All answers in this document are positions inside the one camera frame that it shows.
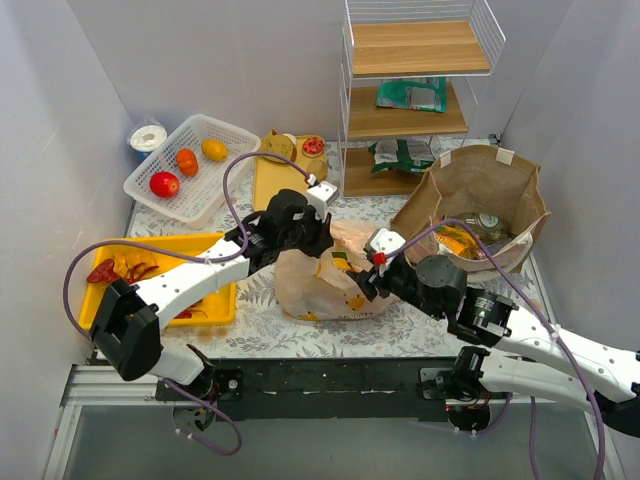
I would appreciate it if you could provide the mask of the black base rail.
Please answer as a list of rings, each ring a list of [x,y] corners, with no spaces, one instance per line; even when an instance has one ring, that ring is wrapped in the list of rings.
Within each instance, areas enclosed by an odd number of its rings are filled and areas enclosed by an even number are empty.
[[[223,359],[205,401],[233,420],[410,418],[445,422],[447,409],[483,417],[507,397],[586,408],[577,379],[522,359],[452,357]]]

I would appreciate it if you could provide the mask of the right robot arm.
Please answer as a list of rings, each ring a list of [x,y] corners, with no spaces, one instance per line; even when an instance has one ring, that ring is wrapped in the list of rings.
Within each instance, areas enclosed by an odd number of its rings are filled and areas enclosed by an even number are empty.
[[[369,300],[390,295],[434,319],[465,342],[448,372],[428,380],[447,398],[512,392],[599,411],[603,423],[639,435],[639,355],[562,329],[547,330],[514,301],[470,287],[444,256],[417,266],[399,258],[380,273],[352,272]]]

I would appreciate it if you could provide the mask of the peach plastic grocery bag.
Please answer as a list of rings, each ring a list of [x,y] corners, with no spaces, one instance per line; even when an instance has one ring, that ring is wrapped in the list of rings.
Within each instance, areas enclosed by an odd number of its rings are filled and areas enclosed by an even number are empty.
[[[301,320],[352,320],[378,315],[395,303],[394,296],[367,300],[349,277],[371,268],[364,247],[376,230],[368,221],[334,220],[333,246],[320,257],[299,250],[281,253],[274,281],[283,310]]]

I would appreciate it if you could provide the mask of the green white snack packet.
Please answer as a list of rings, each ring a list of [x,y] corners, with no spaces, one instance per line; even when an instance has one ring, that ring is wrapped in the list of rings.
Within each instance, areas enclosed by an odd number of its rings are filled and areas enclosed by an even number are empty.
[[[434,162],[435,156],[426,141],[386,139],[368,147],[373,155],[372,174],[401,171],[423,174]]]

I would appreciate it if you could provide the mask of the silver drink can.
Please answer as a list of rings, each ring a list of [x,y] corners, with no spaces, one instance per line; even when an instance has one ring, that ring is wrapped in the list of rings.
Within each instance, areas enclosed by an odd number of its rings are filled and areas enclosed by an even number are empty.
[[[485,250],[491,255],[496,256],[501,251],[511,247],[511,242],[508,239],[504,239],[499,242],[495,242],[485,246]]]

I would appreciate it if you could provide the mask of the red toy lobster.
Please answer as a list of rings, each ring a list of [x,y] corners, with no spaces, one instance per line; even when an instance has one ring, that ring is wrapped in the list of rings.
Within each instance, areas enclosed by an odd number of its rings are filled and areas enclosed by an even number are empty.
[[[122,279],[128,284],[134,284],[156,274],[158,268],[157,261],[150,253],[117,253],[98,264],[86,281],[97,284]]]

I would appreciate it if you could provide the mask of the brown burlap tote bag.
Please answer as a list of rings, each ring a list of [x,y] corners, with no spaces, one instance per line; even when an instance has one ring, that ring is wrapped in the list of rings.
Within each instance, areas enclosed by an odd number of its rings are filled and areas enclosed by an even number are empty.
[[[461,214],[505,221],[513,236],[494,258],[520,272],[551,213],[539,191],[541,167],[510,150],[472,145],[442,154],[429,167],[391,229],[409,240],[426,227]]]

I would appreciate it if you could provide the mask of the small bread roll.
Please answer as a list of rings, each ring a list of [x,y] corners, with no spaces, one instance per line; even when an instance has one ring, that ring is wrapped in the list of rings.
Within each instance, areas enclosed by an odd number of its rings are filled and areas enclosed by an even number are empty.
[[[313,175],[317,181],[324,181],[328,174],[327,163],[319,158],[314,158],[309,162],[307,172]]]

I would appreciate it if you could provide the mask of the small orange pumpkin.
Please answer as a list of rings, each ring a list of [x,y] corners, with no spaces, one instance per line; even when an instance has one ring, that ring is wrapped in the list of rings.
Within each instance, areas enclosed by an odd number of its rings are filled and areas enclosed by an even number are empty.
[[[176,164],[184,176],[192,177],[197,175],[199,172],[197,157],[189,148],[183,148],[177,152]]]

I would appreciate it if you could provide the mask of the clear glass bottle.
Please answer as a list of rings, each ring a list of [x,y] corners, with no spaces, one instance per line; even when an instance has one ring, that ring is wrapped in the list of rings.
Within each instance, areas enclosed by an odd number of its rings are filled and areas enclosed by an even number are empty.
[[[479,238],[498,241],[509,238],[509,224],[499,216],[486,213],[465,212],[454,216],[468,225]]]

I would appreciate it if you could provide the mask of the white tape roll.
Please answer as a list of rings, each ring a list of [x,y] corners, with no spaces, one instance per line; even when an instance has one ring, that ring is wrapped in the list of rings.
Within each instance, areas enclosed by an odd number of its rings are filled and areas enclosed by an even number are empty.
[[[128,145],[140,160],[146,159],[167,139],[166,129],[157,124],[145,125],[135,130],[128,138]]]

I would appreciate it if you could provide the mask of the round bread loaf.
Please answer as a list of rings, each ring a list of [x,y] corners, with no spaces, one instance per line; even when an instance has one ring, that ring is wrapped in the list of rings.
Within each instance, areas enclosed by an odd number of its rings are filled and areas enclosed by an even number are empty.
[[[297,139],[291,134],[279,134],[275,130],[261,139],[260,150],[280,155],[295,162],[297,157]]]

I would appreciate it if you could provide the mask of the floral table mat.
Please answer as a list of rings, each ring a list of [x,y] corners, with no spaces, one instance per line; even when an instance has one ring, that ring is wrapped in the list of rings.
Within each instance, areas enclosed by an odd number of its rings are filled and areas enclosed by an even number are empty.
[[[388,226],[407,195],[340,198],[335,219],[366,220]],[[200,233],[134,203],[125,237]],[[533,255],[513,273],[517,283],[547,318],[549,299]],[[356,320],[300,320],[287,315],[275,297],[273,268],[261,270],[236,288],[232,324],[220,327],[167,328],[163,340],[196,346],[215,358],[419,357],[456,355],[463,343],[446,333],[446,322],[395,303],[382,314]]]

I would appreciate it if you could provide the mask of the orange mango gummy packet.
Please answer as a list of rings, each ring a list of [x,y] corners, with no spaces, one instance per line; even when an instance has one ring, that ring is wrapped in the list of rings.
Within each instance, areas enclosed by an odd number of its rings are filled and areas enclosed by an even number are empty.
[[[435,231],[438,243],[450,253],[467,260],[480,260],[484,257],[478,243],[471,234],[458,225],[444,225]]]

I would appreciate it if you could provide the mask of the teal snack packet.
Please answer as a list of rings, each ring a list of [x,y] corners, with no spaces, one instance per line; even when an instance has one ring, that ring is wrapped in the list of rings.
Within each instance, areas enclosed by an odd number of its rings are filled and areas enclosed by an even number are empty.
[[[377,91],[375,106],[434,113],[447,110],[447,82],[445,77],[417,80],[389,80]]]

